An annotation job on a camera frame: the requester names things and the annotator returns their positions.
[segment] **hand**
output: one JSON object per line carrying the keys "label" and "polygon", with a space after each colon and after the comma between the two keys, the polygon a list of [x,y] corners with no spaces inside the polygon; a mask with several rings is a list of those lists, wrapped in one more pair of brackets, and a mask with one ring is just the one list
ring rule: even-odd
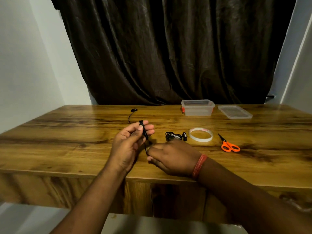
{"label": "hand", "polygon": [[[148,125],[148,123],[147,120],[143,121],[146,133],[152,135],[155,133],[154,125]],[[128,173],[133,166],[139,146],[146,141],[142,133],[143,126],[139,122],[133,123],[120,131],[114,138],[107,164],[118,171]]]}
{"label": "hand", "polygon": [[147,161],[158,166],[168,175],[191,177],[201,153],[188,143],[171,140],[158,143],[148,150]]}

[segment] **adhesive tape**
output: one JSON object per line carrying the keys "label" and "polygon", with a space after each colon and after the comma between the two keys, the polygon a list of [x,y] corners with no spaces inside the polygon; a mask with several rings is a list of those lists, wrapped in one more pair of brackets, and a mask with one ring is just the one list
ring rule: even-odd
{"label": "adhesive tape", "polygon": [[[208,138],[208,139],[196,138],[196,137],[194,137],[194,136],[191,135],[191,132],[196,131],[196,130],[200,130],[200,131],[207,132],[208,134],[211,135],[211,137]],[[198,141],[198,142],[209,142],[210,140],[213,139],[213,133],[212,133],[210,130],[205,129],[205,128],[200,128],[200,127],[190,129],[190,131],[189,131],[189,136],[190,136],[193,140]]]}

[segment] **red wristband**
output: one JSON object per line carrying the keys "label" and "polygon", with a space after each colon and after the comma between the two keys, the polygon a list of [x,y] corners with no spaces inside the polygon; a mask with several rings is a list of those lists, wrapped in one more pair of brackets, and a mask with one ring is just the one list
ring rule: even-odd
{"label": "red wristband", "polygon": [[207,159],[207,156],[205,154],[202,154],[194,168],[193,174],[192,174],[192,178],[194,180],[197,180],[198,175],[199,175],[199,171],[201,169],[201,166],[203,165],[204,161]]}

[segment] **person's right hand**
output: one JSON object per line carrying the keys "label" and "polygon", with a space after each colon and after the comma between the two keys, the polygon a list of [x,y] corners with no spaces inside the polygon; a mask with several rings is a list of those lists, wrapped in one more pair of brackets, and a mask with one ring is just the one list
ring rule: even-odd
{"label": "person's right hand", "polygon": [[148,150],[147,161],[159,167],[168,175],[191,177],[201,153],[188,143],[171,140],[158,143]]}

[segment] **black curtain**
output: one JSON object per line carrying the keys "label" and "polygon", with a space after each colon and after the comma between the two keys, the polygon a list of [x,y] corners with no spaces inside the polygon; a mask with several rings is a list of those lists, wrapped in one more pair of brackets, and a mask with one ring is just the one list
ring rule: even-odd
{"label": "black curtain", "polygon": [[52,0],[99,104],[261,104],[296,0]]}

